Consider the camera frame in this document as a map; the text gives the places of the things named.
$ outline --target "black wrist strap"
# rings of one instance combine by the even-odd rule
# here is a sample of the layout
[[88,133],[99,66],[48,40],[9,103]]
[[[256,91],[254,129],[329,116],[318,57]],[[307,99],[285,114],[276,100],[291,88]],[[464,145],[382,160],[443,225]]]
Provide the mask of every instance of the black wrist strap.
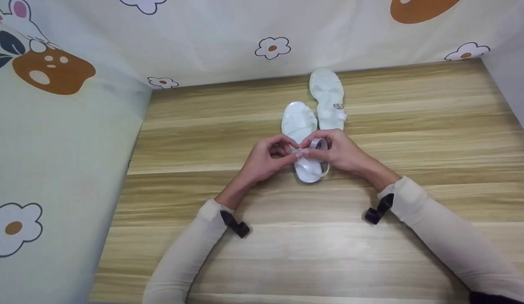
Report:
[[224,223],[230,227],[241,239],[245,237],[249,232],[250,228],[245,222],[237,223],[233,215],[229,212],[221,210],[221,216],[223,217]]
[[390,193],[384,196],[378,203],[378,206],[376,207],[376,209],[369,208],[365,212],[365,219],[367,221],[370,221],[374,225],[378,224],[378,222],[382,219],[382,216],[384,216],[386,211],[391,209],[391,207],[393,206],[394,198],[395,198],[395,194],[393,193]]

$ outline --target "sandal strap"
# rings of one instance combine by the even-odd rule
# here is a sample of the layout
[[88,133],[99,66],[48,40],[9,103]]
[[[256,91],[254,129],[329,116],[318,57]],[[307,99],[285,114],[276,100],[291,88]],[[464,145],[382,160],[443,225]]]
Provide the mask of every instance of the sandal strap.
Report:
[[[310,142],[309,148],[316,149],[318,144],[320,144],[320,150],[328,150],[328,142],[325,139],[323,139],[323,138],[315,138],[314,140],[312,140],[312,142]],[[299,165],[300,167],[304,168],[305,171],[308,172],[310,175],[316,176],[318,178],[322,178],[325,175],[327,175],[329,173],[329,168],[331,167],[331,165],[328,163],[326,171],[324,173],[322,173],[322,174],[318,174],[318,173],[312,171],[312,168],[310,166],[307,166],[301,160],[297,161],[296,164]]]

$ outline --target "long-sleeve shirt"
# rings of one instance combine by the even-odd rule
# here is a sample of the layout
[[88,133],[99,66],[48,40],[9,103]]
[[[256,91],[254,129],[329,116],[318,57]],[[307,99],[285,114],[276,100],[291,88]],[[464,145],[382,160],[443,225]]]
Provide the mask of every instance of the long-sleeve shirt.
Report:
[[[386,187],[378,199],[389,193],[395,194],[391,211],[472,290],[472,304],[524,303],[524,275],[470,223],[435,202],[408,177]],[[233,213],[214,200],[202,206],[157,266],[144,303],[185,303],[194,277],[227,228],[221,210]]]

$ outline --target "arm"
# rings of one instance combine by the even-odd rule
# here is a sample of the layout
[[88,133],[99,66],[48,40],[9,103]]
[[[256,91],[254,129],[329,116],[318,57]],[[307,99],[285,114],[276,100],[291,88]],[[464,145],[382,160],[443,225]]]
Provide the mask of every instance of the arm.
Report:
[[297,144],[285,135],[266,138],[254,146],[237,176],[214,200],[200,208],[196,218],[164,254],[147,283],[144,303],[185,303],[194,277],[226,231],[220,211],[233,213],[257,182],[302,157],[292,154],[289,146],[297,148]]
[[524,275],[470,223],[435,202],[408,177],[401,178],[368,156],[342,131],[314,135],[321,136],[331,138],[330,150],[308,149],[304,152],[306,157],[324,157],[336,167],[364,177],[379,192],[378,199],[394,193],[391,211],[472,291],[524,302]]

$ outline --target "wrist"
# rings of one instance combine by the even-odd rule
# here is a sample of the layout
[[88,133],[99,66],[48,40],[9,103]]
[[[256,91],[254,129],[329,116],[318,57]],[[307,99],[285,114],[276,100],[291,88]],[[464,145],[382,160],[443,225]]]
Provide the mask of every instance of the wrist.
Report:
[[401,179],[400,175],[375,158],[370,156],[369,158],[361,165],[357,175],[366,179],[376,189],[376,192],[381,192],[387,186]]
[[215,197],[215,201],[223,206],[235,210],[253,185],[254,183],[252,183],[252,181],[245,179],[240,174],[238,174]]

